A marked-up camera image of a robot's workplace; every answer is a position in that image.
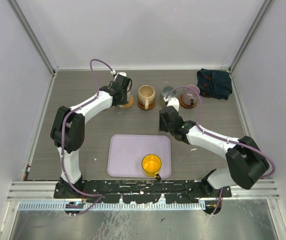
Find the white panel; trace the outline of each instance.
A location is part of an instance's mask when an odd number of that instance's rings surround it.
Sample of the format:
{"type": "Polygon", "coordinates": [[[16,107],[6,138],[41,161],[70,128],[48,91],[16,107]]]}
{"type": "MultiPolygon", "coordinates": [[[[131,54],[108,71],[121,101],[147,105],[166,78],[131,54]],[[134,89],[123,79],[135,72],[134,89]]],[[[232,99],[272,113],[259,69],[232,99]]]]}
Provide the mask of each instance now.
{"type": "Polygon", "coordinates": [[[5,0],[0,0],[0,226],[19,180],[50,73],[5,0]]]}
{"type": "Polygon", "coordinates": [[[275,0],[235,78],[251,132],[276,162],[275,182],[286,211],[286,0],[275,0]]]}
{"type": "Polygon", "coordinates": [[[119,69],[198,69],[231,65],[263,0],[18,2],[60,69],[88,69],[92,58],[119,69]]]}

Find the yellow cup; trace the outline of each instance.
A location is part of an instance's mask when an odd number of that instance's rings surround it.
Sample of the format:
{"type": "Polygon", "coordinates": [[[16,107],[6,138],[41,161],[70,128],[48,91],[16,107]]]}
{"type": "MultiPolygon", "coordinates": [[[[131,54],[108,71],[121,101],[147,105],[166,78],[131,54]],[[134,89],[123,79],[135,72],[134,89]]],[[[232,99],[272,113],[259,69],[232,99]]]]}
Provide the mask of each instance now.
{"type": "Polygon", "coordinates": [[[161,167],[162,167],[161,159],[154,154],[149,154],[145,156],[142,160],[142,168],[145,174],[148,177],[156,178],[156,180],[158,181],[161,180],[161,176],[158,174],[161,167]]]}

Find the dark blue cloth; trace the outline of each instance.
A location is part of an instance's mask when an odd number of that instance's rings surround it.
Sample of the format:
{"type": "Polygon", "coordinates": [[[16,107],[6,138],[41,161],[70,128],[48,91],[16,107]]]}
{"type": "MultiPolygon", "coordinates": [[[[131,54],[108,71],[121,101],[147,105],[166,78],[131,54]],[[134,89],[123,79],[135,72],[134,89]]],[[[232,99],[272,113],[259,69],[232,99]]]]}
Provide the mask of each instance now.
{"type": "Polygon", "coordinates": [[[232,93],[232,80],[226,71],[201,69],[197,72],[197,80],[203,97],[227,100],[232,93]]]}

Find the gray mug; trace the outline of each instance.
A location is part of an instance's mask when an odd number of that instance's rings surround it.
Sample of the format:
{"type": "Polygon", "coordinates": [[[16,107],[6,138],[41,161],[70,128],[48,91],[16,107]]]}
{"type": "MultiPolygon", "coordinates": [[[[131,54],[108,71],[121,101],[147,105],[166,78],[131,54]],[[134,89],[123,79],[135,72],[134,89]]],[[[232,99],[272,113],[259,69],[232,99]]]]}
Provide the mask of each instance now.
{"type": "MultiPolygon", "coordinates": [[[[187,85],[187,87],[195,90],[198,94],[200,93],[200,90],[199,90],[198,86],[196,86],[196,85],[189,84],[189,85],[187,85]]],[[[193,106],[194,104],[196,104],[198,102],[197,95],[191,89],[184,88],[184,91],[182,93],[182,101],[183,101],[183,103],[185,103],[188,106],[193,106]]]]}

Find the wall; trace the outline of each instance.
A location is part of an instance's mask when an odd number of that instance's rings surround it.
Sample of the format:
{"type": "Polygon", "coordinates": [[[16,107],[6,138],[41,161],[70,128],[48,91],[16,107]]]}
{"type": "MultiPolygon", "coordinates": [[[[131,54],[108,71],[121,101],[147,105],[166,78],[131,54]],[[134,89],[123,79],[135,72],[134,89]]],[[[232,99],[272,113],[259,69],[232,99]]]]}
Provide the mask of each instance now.
{"type": "Polygon", "coordinates": [[[231,65],[263,0],[17,2],[60,69],[199,69],[231,65]]]}
{"type": "Polygon", "coordinates": [[[286,0],[275,0],[234,74],[251,132],[275,160],[286,212],[286,0]]]}
{"type": "Polygon", "coordinates": [[[20,180],[50,73],[5,0],[0,0],[0,227],[20,180]]]}

